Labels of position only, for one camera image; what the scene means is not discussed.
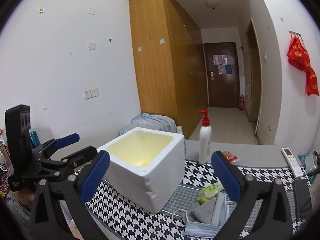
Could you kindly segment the grey sock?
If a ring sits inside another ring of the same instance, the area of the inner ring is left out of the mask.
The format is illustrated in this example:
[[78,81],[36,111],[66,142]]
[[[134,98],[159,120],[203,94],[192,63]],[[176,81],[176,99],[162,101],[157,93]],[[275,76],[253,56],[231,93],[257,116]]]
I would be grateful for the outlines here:
[[185,223],[190,221],[211,224],[216,201],[217,197],[213,197],[203,204],[198,201],[194,202],[188,211],[182,212],[182,220]]

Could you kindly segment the green tissue packet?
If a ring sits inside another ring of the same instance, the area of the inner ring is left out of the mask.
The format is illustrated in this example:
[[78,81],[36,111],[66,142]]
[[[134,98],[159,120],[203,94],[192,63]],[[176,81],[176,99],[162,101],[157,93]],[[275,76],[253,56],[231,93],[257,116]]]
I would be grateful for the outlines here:
[[223,190],[223,186],[221,183],[213,183],[207,187],[204,187],[200,190],[200,194],[197,197],[197,201],[200,205],[210,201],[213,197],[215,197],[219,192]]

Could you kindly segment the black smartphone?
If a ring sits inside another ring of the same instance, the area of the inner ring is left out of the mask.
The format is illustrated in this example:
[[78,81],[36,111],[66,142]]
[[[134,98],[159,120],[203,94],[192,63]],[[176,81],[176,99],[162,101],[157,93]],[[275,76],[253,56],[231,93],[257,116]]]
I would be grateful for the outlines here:
[[293,182],[293,192],[295,195],[297,219],[307,219],[312,211],[312,202],[307,180],[295,180]]

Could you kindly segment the houndstooth table mat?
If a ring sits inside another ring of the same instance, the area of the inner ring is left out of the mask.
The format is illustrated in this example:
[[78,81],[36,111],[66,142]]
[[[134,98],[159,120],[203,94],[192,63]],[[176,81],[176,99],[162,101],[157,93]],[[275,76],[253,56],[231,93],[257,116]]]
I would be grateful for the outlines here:
[[[282,180],[291,207],[292,228],[295,234],[305,221],[296,216],[295,195],[292,187],[294,176],[291,169],[244,166],[238,166],[238,168],[244,175],[252,174],[258,181],[272,182],[276,178]],[[200,165],[195,161],[186,160],[182,183],[161,211],[151,214],[119,194],[105,175],[91,201],[86,202],[86,207],[103,226],[120,239],[208,239],[185,236],[180,216],[182,212],[177,210],[188,210],[196,201],[201,188],[218,181],[210,164]],[[261,201],[257,200],[238,239],[249,235],[260,206]]]

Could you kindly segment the white remote control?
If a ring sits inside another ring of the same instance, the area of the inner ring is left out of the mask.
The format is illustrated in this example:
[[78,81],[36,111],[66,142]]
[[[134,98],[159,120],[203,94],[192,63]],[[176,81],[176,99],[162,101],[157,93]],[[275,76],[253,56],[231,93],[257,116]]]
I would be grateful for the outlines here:
[[302,169],[300,168],[300,165],[297,161],[297,159],[295,158],[295,156],[293,155],[293,153],[291,152],[291,150],[289,148],[282,148],[281,152],[284,156],[284,158],[286,159],[289,167],[291,168],[291,171],[294,175],[295,178],[301,178],[304,173],[302,171]]

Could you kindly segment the red snack packet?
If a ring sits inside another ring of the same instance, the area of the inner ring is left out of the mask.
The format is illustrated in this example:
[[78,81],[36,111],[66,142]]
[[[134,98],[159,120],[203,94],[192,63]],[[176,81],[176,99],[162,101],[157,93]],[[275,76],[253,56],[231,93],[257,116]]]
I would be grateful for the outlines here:
[[233,155],[231,152],[224,151],[222,154],[231,164],[239,161],[239,158],[236,155]]

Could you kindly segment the white foam box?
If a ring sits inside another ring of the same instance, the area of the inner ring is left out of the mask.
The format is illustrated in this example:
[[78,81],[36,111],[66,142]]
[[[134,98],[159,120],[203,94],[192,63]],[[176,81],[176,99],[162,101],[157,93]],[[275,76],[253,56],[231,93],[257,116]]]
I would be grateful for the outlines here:
[[185,172],[184,135],[136,127],[100,147],[110,154],[112,187],[145,211],[167,204]]

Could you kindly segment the white red pump bottle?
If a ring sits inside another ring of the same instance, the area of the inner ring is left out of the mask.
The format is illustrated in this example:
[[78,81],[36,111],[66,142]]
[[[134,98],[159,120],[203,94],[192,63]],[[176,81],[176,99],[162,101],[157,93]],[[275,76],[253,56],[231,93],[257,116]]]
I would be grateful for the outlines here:
[[210,155],[210,141],[212,137],[212,127],[210,125],[210,118],[208,117],[208,110],[198,111],[203,115],[202,125],[199,132],[199,163],[205,164],[209,160]]

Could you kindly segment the light blue cloth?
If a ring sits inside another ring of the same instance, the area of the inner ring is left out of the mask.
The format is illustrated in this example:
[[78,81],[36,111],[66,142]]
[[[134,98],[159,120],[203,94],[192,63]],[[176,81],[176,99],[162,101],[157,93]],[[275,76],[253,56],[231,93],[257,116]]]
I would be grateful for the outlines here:
[[171,133],[177,132],[177,125],[174,119],[159,114],[142,113],[135,116],[128,125],[122,128],[119,131],[119,135],[122,135],[136,127]]

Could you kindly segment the red fire extinguisher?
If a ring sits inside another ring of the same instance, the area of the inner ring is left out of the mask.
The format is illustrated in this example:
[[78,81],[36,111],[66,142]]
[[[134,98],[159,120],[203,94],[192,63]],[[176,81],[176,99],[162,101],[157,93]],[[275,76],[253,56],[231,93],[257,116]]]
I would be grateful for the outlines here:
[[240,96],[239,109],[240,109],[240,111],[244,111],[245,110],[245,96],[244,95]]

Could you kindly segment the blue spray bottle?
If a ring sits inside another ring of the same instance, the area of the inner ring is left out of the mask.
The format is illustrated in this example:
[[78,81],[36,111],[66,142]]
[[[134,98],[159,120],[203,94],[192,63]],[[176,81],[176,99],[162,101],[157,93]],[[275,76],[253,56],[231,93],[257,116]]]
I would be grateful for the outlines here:
[[178,134],[182,134],[183,133],[182,126],[177,126],[177,133]]

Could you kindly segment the wooden wardrobe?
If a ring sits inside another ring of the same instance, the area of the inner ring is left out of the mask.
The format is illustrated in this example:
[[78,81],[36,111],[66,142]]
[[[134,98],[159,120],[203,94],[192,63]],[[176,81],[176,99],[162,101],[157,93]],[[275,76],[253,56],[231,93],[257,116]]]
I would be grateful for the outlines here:
[[129,0],[140,108],[172,118],[189,138],[208,107],[200,28],[176,0]]

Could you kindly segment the wooden side door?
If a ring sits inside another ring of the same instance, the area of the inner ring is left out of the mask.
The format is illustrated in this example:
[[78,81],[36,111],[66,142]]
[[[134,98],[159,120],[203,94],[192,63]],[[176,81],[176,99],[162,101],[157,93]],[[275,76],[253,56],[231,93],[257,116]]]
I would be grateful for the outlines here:
[[261,58],[258,39],[255,31],[253,20],[250,19],[246,30],[247,50],[250,63],[251,77],[251,105],[249,108],[249,121],[251,122],[254,135],[257,134],[260,120],[261,100],[262,100],[262,73],[261,73]]

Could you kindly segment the dark brown entrance door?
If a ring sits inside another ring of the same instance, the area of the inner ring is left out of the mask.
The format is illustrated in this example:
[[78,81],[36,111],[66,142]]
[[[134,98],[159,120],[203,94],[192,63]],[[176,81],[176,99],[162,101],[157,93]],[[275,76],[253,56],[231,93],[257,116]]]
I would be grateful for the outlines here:
[[205,43],[208,106],[238,108],[240,75],[234,42]]

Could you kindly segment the red hanging bags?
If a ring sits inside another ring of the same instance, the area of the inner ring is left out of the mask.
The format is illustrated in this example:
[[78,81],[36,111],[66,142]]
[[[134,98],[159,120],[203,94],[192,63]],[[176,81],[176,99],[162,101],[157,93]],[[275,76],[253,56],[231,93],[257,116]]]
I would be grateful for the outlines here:
[[289,64],[306,75],[306,93],[308,96],[319,96],[318,80],[316,72],[311,66],[308,51],[297,35],[291,34],[289,49],[287,52],[287,60]]

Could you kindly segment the ceiling lamp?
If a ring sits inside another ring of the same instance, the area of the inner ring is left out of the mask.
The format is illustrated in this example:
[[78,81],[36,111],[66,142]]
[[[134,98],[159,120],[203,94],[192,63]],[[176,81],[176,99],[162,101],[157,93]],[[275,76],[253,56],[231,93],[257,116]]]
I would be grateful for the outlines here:
[[208,0],[205,2],[205,5],[206,7],[215,10],[220,5],[220,2],[217,0]]

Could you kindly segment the double wall socket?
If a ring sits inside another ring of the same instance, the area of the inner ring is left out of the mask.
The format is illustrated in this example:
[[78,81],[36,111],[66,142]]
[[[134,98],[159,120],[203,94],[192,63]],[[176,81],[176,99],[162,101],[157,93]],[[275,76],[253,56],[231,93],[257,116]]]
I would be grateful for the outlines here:
[[99,90],[98,88],[93,88],[93,89],[90,89],[90,90],[85,90],[84,91],[84,98],[85,100],[87,99],[91,99],[91,98],[95,98],[99,96]]

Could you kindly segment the wall coat hook rail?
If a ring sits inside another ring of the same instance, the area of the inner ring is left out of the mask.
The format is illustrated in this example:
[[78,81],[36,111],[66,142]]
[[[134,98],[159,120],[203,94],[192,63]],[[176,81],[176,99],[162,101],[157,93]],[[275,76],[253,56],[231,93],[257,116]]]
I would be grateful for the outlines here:
[[291,30],[289,30],[289,33],[291,34],[292,37],[297,37],[300,40],[302,40],[302,35],[300,33],[297,33],[295,31],[291,31]]

